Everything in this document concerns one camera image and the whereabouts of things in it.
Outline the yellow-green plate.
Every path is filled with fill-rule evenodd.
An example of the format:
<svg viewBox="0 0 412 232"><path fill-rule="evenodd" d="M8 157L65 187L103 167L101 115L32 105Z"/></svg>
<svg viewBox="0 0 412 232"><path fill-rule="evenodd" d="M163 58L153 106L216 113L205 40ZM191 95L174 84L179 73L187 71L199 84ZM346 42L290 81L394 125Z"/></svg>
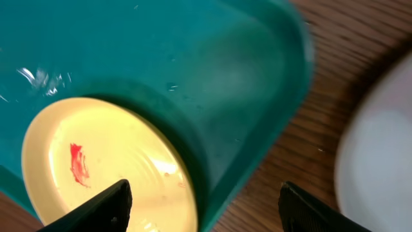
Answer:
<svg viewBox="0 0 412 232"><path fill-rule="evenodd" d="M198 229L194 190L177 151L148 121L105 101L70 98L38 113L24 136L22 173L45 225L126 179L128 231Z"/></svg>

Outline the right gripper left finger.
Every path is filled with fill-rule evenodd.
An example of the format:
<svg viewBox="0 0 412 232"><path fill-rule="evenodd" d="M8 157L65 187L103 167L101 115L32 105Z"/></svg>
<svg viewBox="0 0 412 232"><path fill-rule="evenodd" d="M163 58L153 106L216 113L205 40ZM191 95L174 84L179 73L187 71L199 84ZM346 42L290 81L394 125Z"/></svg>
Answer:
<svg viewBox="0 0 412 232"><path fill-rule="evenodd" d="M38 232L126 232L132 203L129 181L121 179Z"/></svg>

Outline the light blue plate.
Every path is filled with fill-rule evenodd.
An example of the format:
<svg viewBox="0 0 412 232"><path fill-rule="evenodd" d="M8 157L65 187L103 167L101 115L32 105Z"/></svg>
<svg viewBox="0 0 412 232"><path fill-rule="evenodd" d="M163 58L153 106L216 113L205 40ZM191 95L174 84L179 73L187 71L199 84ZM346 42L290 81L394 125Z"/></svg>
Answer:
<svg viewBox="0 0 412 232"><path fill-rule="evenodd" d="M370 231L411 231L411 56L366 94L335 163L341 213Z"/></svg>

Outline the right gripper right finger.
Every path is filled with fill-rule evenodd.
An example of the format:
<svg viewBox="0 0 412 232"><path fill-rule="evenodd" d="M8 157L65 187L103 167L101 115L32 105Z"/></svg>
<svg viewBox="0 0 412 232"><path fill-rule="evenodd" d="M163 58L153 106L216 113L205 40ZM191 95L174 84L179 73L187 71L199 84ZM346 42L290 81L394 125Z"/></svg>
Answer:
<svg viewBox="0 0 412 232"><path fill-rule="evenodd" d="M371 232L289 181L281 186L278 206L286 232Z"/></svg>

